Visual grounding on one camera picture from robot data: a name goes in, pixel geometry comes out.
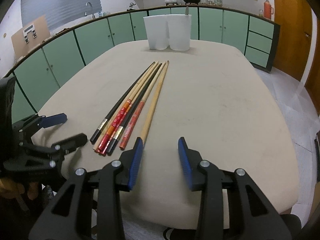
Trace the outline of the person's left hand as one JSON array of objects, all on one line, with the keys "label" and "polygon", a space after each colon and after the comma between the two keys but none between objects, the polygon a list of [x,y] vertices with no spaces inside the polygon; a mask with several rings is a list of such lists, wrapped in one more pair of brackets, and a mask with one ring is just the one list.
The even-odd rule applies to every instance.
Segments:
[{"label": "person's left hand", "polygon": [[30,211],[30,206],[25,202],[22,194],[27,194],[29,200],[35,200],[39,196],[41,185],[38,182],[31,182],[23,185],[9,178],[1,178],[1,198],[16,199],[23,211]]}]

